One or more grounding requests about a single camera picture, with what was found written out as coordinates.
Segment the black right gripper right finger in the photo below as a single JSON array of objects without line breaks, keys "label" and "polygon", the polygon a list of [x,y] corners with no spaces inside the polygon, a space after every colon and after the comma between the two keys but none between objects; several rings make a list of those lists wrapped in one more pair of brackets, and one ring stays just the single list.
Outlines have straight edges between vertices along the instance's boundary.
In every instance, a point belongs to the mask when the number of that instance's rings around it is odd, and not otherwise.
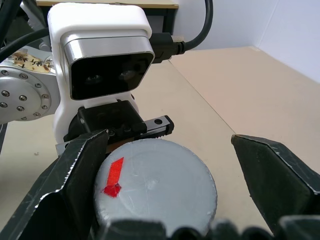
[{"label": "black right gripper right finger", "polygon": [[266,138],[231,137],[250,196],[275,237],[319,237],[320,175]]}]

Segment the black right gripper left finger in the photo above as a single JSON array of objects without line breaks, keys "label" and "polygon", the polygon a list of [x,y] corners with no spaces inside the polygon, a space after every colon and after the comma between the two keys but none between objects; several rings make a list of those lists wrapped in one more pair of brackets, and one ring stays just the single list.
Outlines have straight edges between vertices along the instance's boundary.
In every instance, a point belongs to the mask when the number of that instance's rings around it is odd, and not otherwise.
[{"label": "black right gripper left finger", "polygon": [[106,130],[86,133],[35,181],[0,232],[2,240],[86,240],[94,219],[93,188],[106,158]]}]

